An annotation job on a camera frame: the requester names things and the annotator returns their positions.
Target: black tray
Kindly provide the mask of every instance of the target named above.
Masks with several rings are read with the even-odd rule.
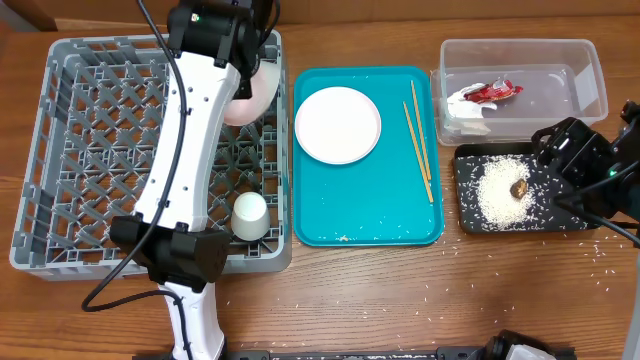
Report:
[[[542,184],[545,189],[548,189],[543,195],[539,195],[538,192],[535,193],[537,205],[529,209],[529,211],[538,213],[544,211],[544,216],[538,216],[538,220],[516,223],[507,230],[488,230],[483,228],[482,224],[487,224],[487,221],[482,215],[482,211],[480,211],[480,206],[478,206],[477,193],[472,189],[470,183],[472,181],[471,174],[474,172],[475,181],[477,182],[484,174],[483,167],[477,165],[486,163],[487,156],[499,155],[523,155],[521,160],[529,164],[532,169],[531,177],[529,178],[530,182]],[[460,227],[466,233],[568,232],[597,228],[597,226],[584,222],[582,219],[551,203],[553,196],[571,191],[572,187],[555,171],[555,168],[552,166],[544,167],[536,163],[533,157],[533,145],[530,142],[459,146],[454,154],[453,169],[456,177]]]

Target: pair of chopsticks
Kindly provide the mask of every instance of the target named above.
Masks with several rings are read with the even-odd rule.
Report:
[[[418,163],[420,164],[420,172],[422,173],[422,180],[424,181],[424,187],[427,189],[427,195],[429,195],[429,202],[433,203],[433,195],[431,194],[431,187],[429,186],[429,181],[431,181],[431,170],[429,169],[429,158],[427,158],[427,148],[424,145],[424,135],[422,134],[422,121],[420,121],[420,109],[418,108],[418,98],[416,97],[416,88],[413,85],[413,80],[411,81],[411,91],[413,92],[413,106],[416,109],[416,118],[418,119],[418,131],[420,133],[420,143],[422,144],[422,154],[424,155],[424,162],[422,161],[423,156],[420,155],[420,147],[418,147],[418,142],[416,141],[416,134],[413,131],[413,122],[411,121],[411,115],[409,115],[409,110],[407,109],[407,103],[405,101],[402,102],[404,105],[404,113],[407,115],[407,122],[409,123],[409,131],[411,132],[411,139],[413,139],[413,147],[416,150],[416,157],[418,157]]]

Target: white plate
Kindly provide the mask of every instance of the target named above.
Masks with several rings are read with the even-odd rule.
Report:
[[[309,96],[295,119],[298,143],[311,157],[332,165],[356,162],[380,139],[382,122],[365,94],[347,87],[330,87]]]

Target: plastic bin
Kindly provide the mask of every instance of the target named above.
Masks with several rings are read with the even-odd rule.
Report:
[[[265,60],[281,63],[269,110],[222,127],[210,177],[208,226],[230,232],[238,195],[256,191],[271,213],[264,238],[234,241],[225,273],[270,272],[291,261],[287,66],[273,31]],[[102,279],[125,254],[110,219],[128,215],[147,180],[168,88],[153,35],[62,39],[49,49],[10,261],[46,280]],[[145,273],[129,263],[120,276]]]
[[[524,90],[483,109],[483,118],[450,114],[447,98],[475,83],[510,80]],[[442,44],[432,74],[438,140],[443,145],[529,140],[566,117],[588,125],[609,113],[596,48],[581,39],[454,39]]]

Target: tray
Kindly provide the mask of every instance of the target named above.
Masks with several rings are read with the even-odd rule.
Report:
[[[424,188],[402,106],[406,101],[417,126],[411,80],[425,131],[433,204]],[[373,151],[349,165],[321,163],[294,139],[296,234],[312,246],[433,243],[444,230],[444,212],[428,77],[415,67],[309,70],[296,81],[294,111],[308,96],[331,86],[346,86],[367,95],[378,107],[382,132]]]
[[[484,174],[482,165],[488,161],[487,156],[500,155],[521,155],[522,161],[529,164],[529,168],[532,169],[529,184],[541,186],[534,193],[536,205],[532,206],[529,212],[536,211],[541,216],[538,216],[538,220],[516,223],[506,230],[491,230],[488,229],[487,221],[477,205],[474,184],[477,184],[477,180]],[[454,153],[453,168],[456,177],[460,227],[466,233],[569,232],[597,227],[551,203],[553,196],[571,191],[572,186],[556,172],[555,168],[536,163],[533,145],[530,142],[461,145]]]
[[[210,177],[209,226],[230,231],[244,191],[267,200],[271,229],[234,241],[226,273],[279,271],[291,261],[286,64],[277,32],[265,59],[282,62],[263,118],[223,127]],[[153,35],[62,39],[49,49],[11,264],[47,280],[101,279],[125,254],[110,219],[127,215],[145,185],[166,103],[167,60]],[[145,273],[130,263],[120,276]]]

